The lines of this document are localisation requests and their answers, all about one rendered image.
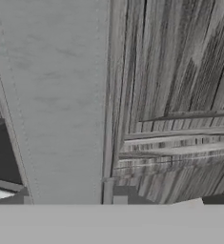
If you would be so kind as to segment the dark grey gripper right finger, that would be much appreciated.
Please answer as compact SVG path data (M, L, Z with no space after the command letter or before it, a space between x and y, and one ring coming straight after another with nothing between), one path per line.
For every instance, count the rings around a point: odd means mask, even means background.
M139 196L135 186L114 186L113 203L117 205L152 205L151 200Z

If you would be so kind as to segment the dark grey appliance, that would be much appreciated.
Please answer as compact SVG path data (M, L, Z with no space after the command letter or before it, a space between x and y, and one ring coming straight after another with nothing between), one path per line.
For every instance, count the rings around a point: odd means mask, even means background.
M24 188L5 120L0 118L0 198L18 193Z

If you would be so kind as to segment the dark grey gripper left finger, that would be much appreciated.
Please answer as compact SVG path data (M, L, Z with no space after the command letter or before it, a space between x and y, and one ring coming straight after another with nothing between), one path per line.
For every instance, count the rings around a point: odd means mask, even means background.
M13 196L0 199L0 204L6 205L30 205L30 203L31 197L27 188L22 189Z

